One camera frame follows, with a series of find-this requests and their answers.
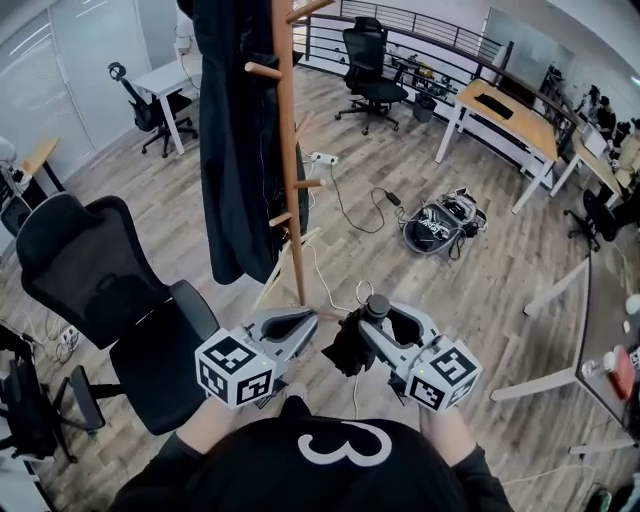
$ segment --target white cable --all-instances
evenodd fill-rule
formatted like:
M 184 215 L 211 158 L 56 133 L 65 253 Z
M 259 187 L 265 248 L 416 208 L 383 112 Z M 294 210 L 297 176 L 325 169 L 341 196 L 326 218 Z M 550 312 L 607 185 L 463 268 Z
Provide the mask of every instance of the white cable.
M 322 274 L 320 273 L 320 268 L 318 267 L 318 253 L 316 252 L 316 248 L 310 243 L 307 243 L 306 247 L 311 247 L 311 249 L 313 250 L 313 264 L 316 267 L 316 272 L 318 273 L 318 277 L 320 278 L 320 281 L 322 281 L 322 284 L 324 285 L 324 289 L 327 290 L 327 295 L 329 295 L 329 303 L 331 304 L 331 306 L 334 309 L 339 309 L 340 311 L 346 311 L 347 313 L 351 313 L 350 309 L 341 308 L 340 306 L 336 306 L 334 304 L 333 297 L 331 296 L 331 291 L 329 290 L 329 287 L 327 286 L 327 283 L 324 280 L 324 277 L 322 277 Z
M 20 311 L 20 314 L 24 315 L 27 318 L 27 322 L 29 322 L 29 326 L 31 327 L 31 334 L 33 334 L 33 339 L 35 340 L 35 342 L 38 345 L 44 346 L 44 343 L 42 343 L 40 341 L 40 338 L 38 338 L 38 335 L 36 334 L 36 328 L 33 326 L 33 322 L 31 321 L 31 317 L 29 316 L 29 313 L 27 313 L 24 309 L 22 311 Z
M 360 281 L 358 281 L 358 286 L 356 286 L 356 300 L 360 305 L 364 304 L 364 302 L 360 300 L 360 286 L 362 285 L 362 283 L 367 283 L 369 285 L 370 293 L 369 295 L 367 295 L 367 299 L 376 292 L 373 288 L 373 285 L 371 284 L 371 281 L 367 281 L 366 279 L 361 279 Z
M 359 419 L 358 416 L 360 415 L 358 412 L 358 400 L 356 398 L 356 393 L 358 392 L 358 377 L 360 377 L 359 373 L 356 374 L 356 382 L 353 385 L 353 405 L 356 408 L 356 420 Z
M 529 477 L 526 477 L 526 478 L 516 478 L 515 480 L 509 480 L 508 482 L 502 482 L 502 486 L 504 487 L 505 485 L 515 484 L 517 482 L 528 482 L 529 480 L 535 480 L 537 478 L 540 478 L 540 477 L 543 477 L 543 476 L 547 476 L 547 475 L 550 475 L 552 473 L 557 473 L 558 471 L 562 471 L 563 469 L 584 469 L 584 468 L 589 468 L 591 471 L 593 471 L 592 476 L 594 476 L 596 474 L 595 468 L 593 466 L 590 466 L 589 464 L 583 464 L 583 465 L 572 464 L 570 466 L 560 466 L 559 468 L 552 469 L 550 471 L 545 471 L 544 473 L 540 473 L 539 475 L 533 475 L 533 476 L 529 476 Z
M 305 179 L 308 180 L 311 175 L 313 174 L 313 167 L 316 165 L 315 160 L 309 160 L 309 162 L 311 162 L 311 170 L 309 171 L 309 174 L 305 173 Z M 311 189 L 309 190 L 309 195 L 311 196 L 311 200 L 313 201 L 310 205 L 309 205 L 309 210 L 311 210 L 315 205 L 316 205 L 316 196 L 313 195 L 313 192 L 311 192 Z

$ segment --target desk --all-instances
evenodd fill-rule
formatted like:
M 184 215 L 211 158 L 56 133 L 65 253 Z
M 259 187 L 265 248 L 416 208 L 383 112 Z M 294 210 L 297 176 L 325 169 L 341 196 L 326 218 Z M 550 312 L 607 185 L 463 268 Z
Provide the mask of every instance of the desk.
M 512 110 L 513 115 L 509 119 L 505 119 L 489 107 L 479 103 L 476 100 L 476 96 L 479 96 L 480 94 L 487 94 L 488 96 L 495 98 Z M 465 109 L 464 117 L 461 121 L 458 121 L 463 108 Z M 437 163 L 442 162 L 442 159 L 444 158 L 444 154 L 447 151 L 447 146 L 449 145 L 449 141 L 451 140 L 456 124 L 458 124 L 458 122 L 460 123 L 459 131 L 462 132 L 464 129 L 464 122 L 470 113 L 483 117 L 525 144 L 531 153 L 531 160 L 529 163 L 523 165 L 523 168 L 528 168 L 532 174 L 533 159 L 538 156 L 544 162 L 542 168 L 537 174 L 534 174 L 533 181 L 529 184 L 511 210 L 512 213 L 517 214 L 522 209 L 524 203 L 526 203 L 531 197 L 533 191 L 538 187 L 542 178 L 549 172 L 551 166 L 558 159 L 553 127 L 545 119 L 532 110 L 529 110 L 510 96 L 507 96 L 482 80 L 475 80 L 456 96 L 453 113 L 451 114 L 449 125 L 447 126 L 447 130 L 436 156 Z
M 182 62 L 174 60 L 133 81 L 133 84 L 158 96 L 164 117 L 171 131 L 171 137 L 179 155 L 184 155 L 184 146 L 173 119 L 167 96 L 182 89 L 190 81 L 202 75 L 202 61 L 185 58 Z
M 600 178 L 609 190 L 613 192 L 613 195 L 609 201 L 607 201 L 607 206 L 611 208 L 613 203 L 615 203 L 618 197 L 622 194 L 620 191 L 620 185 L 618 184 L 611 167 L 609 167 L 609 164 L 604 159 L 596 158 L 591 151 L 584 147 L 580 133 L 574 132 L 571 140 L 573 141 L 573 148 L 576 155 L 573 157 L 571 162 L 569 162 L 567 169 L 562 173 L 558 182 L 551 189 L 551 197 L 555 196 L 558 190 L 560 190 L 560 187 L 564 185 L 564 182 L 567 181 L 569 175 L 576 168 L 576 165 L 578 165 L 578 162 L 584 162 L 584 164 L 589 167 L 589 169 L 591 169 L 598 178 Z
M 31 176 L 34 176 L 40 168 L 44 169 L 44 172 L 47 173 L 47 176 L 49 176 L 49 179 L 55 185 L 58 191 L 64 192 L 62 183 L 60 183 L 60 180 L 58 180 L 58 177 L 55 175 L 53 169 L 51 169 L 51 166 L 47 162 L 47 160 L 51 156 L 51 153 L 53 153 L 53 150 L 58 145 L 59 141 L 60 139 L 58 137 L 52 137 L 40 142 L 35 151 L 31 153 L 31 155 L 24 162 L 22 162 L 22 168 L 26 172 L 31 174 Z
M 581 323 L 572 365 L 539 379 L 495 390 L 491 393 L 491 399 L 500 401 L 519 398 L 577 382 L 605 408 L 625 432 L 628 432 L 626 404 L 618 398 L 609 378 L 605 374 L 585 376 L 582 371 L 583 365 L 588 361 L 602 363 L 605 353 L 616 345 L 629 348 L 637 344 L 640 332 L 640 314 L 627 315 L 625 311 L 627 293 L 620 286 L 618 279 L 604 266 L 604 258 L 589 256 L 542 296 L 528 304 L 524 312 L 535 318 L 542 307 L 579 280 L 583 282 Z M 628 334 L 622 328 L 625 320 L 631 324 Z M 570 453 L 575 455 L 597 453 L 634 444 L 635 441 L 627 437 L 607 445 L 574 447 L 571 448 Z

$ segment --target ceiling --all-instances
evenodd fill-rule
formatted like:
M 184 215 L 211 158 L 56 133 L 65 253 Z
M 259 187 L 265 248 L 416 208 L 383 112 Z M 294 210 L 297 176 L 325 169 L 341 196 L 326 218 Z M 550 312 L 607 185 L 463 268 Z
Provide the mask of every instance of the ceiling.
M 0 1 L 0 21 L 13 12 L 24 0 L 2 0 Z

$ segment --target white desk leg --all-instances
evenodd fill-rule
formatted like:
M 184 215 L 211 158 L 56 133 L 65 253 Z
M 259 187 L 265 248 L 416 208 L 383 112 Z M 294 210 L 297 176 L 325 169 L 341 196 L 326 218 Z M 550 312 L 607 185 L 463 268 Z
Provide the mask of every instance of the white desk leg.
M 590 455 L 592 453 L 610 452 L 613 450 L 620 450 L 622 448 L 637 448 L 636 442 L 627 437 L 626 439 L 619 439 L 617 441 L 609 441 L 600 444 L 583 444 L 582 446 L 572 446 L 569 450 L 571 455 Z
M 580 157 L 578 155 L 574 156 L 573 159 L 571 160 L 571 162 L 569 162 L 569 165 L 567 165 L 567 168 L 565 169 L 565 171 L 562 173 L 562 176 L 560 176 L 560 178 L 558 179 L 558 181 L 556 182 L 556 184 L 553 186 L 553 188 L 551 189 L 551 192 L 549 193 L 549 195 L 551 197 L 555 196 L 558 193 L 558 190 L 560 190 L 560 187 L 562 185 L 564 185 L 564 182 L 567 181 L 567 178 L 569 177 L 569 175 L 573 172 L 573 170 L 576 168 L 576 165 L 578 165 L 578 162 L 580 161 Z
M 453 130 L 456 127 L 456 123 L 460 118 L 460 111 L 462 110 L 462 105 L 456 101 L 455 107 L 453 107 L 453 112 L 451 113 L 451 119 L 449 119 L 449 124 L 447 125 L 447 131 L 444 132 L 444 137 L 442 138 L 442 142 L 440 143 L 440 149 L 438 150 L 438 154 L 436 155 L 436 163 L 442 162 L 444 158 L 444 154 L 447 151 L 447 146 L 449 146 L 449 141 L 451 140 L 451 136 L 453 135 Z
M 516 384 L 508 388 L 496 389 L 491 393 L 491 400 L 499 402 L 501 400 L 509 400 L 510 398 L 520 398 L 521 396 L 533 395 L 566 386 L 573 382 L 577 382 L 575 370 L 573 368 L 565 368 L 564 370 L 540 377 L 539 379 Z
M 462 133 L 464 131 L 464 123 L 467 120 L 467 117 L 469 117 L 469 109 L 468 108 L 464 109 L 464 114 L 463 114 L 462 119 L 460 120 L 460 123 L 458 125 L 458 133 Z
M 171 107 L 169 106 L 166 94 L 162 94 L 160 96 L 160 104 L 162 105 L 164 118 L 167 120 L 167 125 L 169 126 L 171 137 L 173 138 L 173 143 L 176 145 L 176 151 L 179 155 L 184 155 L 184 146 L 182 145 L 182 140 L 180 140 L 180 134 L 178 133 L 176 122 L 173 120 L 173 112 L 171 112 Z
M 616 194 L 615 192 L 613 192 L 613 195 L 609 198 L 609 200 L 607 201 L 607 208 L 613 208 L 613 205 L 615 204 L 615 202 L 618 200 L 618 194 Z
M 560 281 L 554 284 L 551 288 L 549 288 L 546 292 L 544 292 L 540 297 L 536 297 L 533 301 L 527 304 L 524 307 L 524 312 L 526 315 L 535 318 L 538 316 L 538 312 L 543 306 L 546 306 L 555 299 L 558 295 L 564 292 L 569 285 L 583 272 L 586 271 L 589 266 L 589 259 L 585 259 L 580 263 L 576 268 L 574 268 L 571 272 L 569 272 L 566 276 L 564 276 Z
M 547 160 L 544 163 L 544 165 L 538 171 L 538 174 L 535 175 L 531 183 L 529 183 L 529 186 L 527 187 L 527 189 L 523 192 L 522 196 L 520 196 L 520 199 L 518 199 L 518 201 L 514 205 L 513 209 L 511 210 L 511 213 L 515 215 L 519 213 L 520 210 L 522 210 L 524 203 L 528 201 L 528 199 L 531 197 L 531 194 L 533 194 L 533 191 L 538 188 L 538 185 L 540 185 L 542 178 L 544 178 L 547 172 L 549 172 L 549 169 L 551 169 L 552 165 L 553 165 L 553 162 L 551 160 Z

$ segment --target white number 3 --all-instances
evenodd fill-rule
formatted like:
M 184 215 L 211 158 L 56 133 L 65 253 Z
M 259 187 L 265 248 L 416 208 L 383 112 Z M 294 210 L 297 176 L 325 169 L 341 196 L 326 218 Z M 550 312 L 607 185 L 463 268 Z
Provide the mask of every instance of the white number 3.
M 361 428 L 362 430 L 366 430 L 367 432 L 376 436 L 378 441 L 380 441 L 380 451 L 375 455 L 362 455 L 361 453 L 354 450 L 349 444 L 349 441 L 347 441 L 335 452 L 318 453 L 311 449 L 311 441 L 313 441 L 313 436 L 311 434 L 305 434 L 298 438 L 298 448 L 300 448 L 300 453 L 302 453 L 304 458 L 314 464 L 326 465 L 333 464 L 334 462 L 338 462 L 339 460 L 342 460 L 346 457 L 357 466 L 363 468 L 377 466 L 378 464 L 382 464 L 385 460 L 387 460 L 387 458 L 391 454 L 391 438 L 384 430 L 380 430 L 379 428 L 372 425 L 367 425 L 366 423 L 355 423 L 352 421 L 343 421 L 342 423 L 344 423 L 345 425 L 352 425 L 354 427 Z

